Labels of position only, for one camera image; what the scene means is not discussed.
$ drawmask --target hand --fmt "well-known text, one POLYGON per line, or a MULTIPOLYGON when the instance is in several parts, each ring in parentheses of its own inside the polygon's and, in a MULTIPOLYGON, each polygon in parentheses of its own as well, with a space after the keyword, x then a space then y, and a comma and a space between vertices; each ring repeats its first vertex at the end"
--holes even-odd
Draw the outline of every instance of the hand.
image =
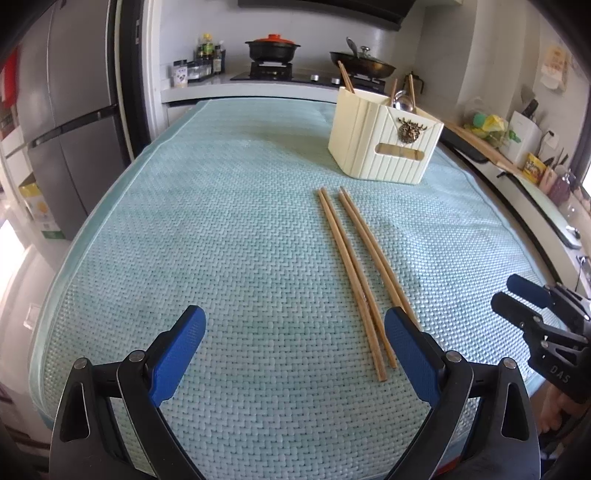
POLYGON ((560 430, 562 424, 560 412, 562 410, 569 415, 575 416, 575 418, 579 418, 585 413, 586 409, 587 404, 575 403, 570 397, 550 384, 539 419, 540 433, 546 433, 549 430, 560 430))

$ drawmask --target white wall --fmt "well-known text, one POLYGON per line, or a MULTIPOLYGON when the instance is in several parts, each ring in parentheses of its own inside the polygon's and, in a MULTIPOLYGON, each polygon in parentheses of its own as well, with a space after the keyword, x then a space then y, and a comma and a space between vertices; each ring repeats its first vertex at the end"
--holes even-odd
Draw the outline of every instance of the white wall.
POLYGON ((439 118, 453 118, 475 33, 478 0, 461 6, 427 7, 414 71, 425 81, 417 99, 439 118))
POLYGON ((237 0, 164 0, 160 32, 161 75, 174 60, 191 59, 197 39, 211 33, 215 41, 226 45, 226 70, 248 70, 248 40, 280 33, 301 45, 294 66, 337 72, 330 51, 349 51, 345 37, 359 46, 371 48, 371 54, 398 68, 403 76, 414 64, 424 6, 415 4, 402 23, 400 32, 334 14, 285 8, 239 8, 237 0))
POLYGON ((538 59, 538 30, 535 30, 535 23, 528 29, 530 15, 539 23, 537 12, 527 0, 478 3, 458 113, 476 96, 484 100, 492 113, 504 118, 521 106, 521 85, 526 83, 533 87, 538 59), (528 35, 534 38, 535 48, 525 48, 528 35), (525 61, 526 56, 533 62, 525 61))
POLYGON ((534 92, 540 108, 537 116, 540 120, 540 128, 545 132, 553 130, 560 136, 560 149, 572 158, 573 152, 579 142, 579 135, 589 99, 589 81, 586 76, 569 67, 566 91, 559 93, 550 90, 541 84, 540 69, 549 46, 552 43, 561 44, 560 37, 552 26, 544 19, 540 20, 540 58, 535 78, 534 92))

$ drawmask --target cardboard box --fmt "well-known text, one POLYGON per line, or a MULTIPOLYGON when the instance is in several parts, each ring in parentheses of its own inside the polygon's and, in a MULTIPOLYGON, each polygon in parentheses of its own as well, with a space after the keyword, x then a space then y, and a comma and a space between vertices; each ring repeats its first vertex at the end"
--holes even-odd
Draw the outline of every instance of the cardboard box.
POLYGON ((63 232, 57 226, 41 190, 37 186, 33 173, 22 181, 18 186, 18 190, 25 199, 33 220, 41 229, 43 236, 45 238, 65 238, 63 232))

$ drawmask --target stove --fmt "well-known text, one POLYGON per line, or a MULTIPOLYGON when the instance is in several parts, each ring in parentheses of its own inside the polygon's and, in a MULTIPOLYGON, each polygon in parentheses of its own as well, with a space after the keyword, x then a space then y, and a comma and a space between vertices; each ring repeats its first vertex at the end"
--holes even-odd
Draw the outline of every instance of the stove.
MULTIPOLYGON (((386 86, 384 80, 370 79, 362 75, 350 75, 349 77, 354 88, 384 94, 386 86)), ((324 72, 294 71, 291 63, 260 63, 257 61, 252 62, 250 72, 241 73, 230 80, 305 83, 333 88, 339 88, 341 85, 344 85, 343 79, 339 74, 331 75, 330 73, 324 72)))

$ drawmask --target black pot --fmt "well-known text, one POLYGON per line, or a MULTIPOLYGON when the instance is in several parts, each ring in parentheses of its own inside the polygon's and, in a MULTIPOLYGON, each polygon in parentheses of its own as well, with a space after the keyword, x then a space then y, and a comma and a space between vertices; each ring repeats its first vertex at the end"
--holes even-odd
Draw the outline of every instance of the black pot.
POLYGON ((330 52, 330 59, 336 66, 338 66, 339 60, 343 62, 349 74, 365 75, 372 79, 387 78, 396 70, 392 65, 369 56, 358 55, 355 57, 350 53, 332 51, 330 52))
POLYGON ((268 38, 246 42, 253 61, 275 61, 289 63, 293 60, 299 45, 285 41, 280 35, 271 34, 268 38))

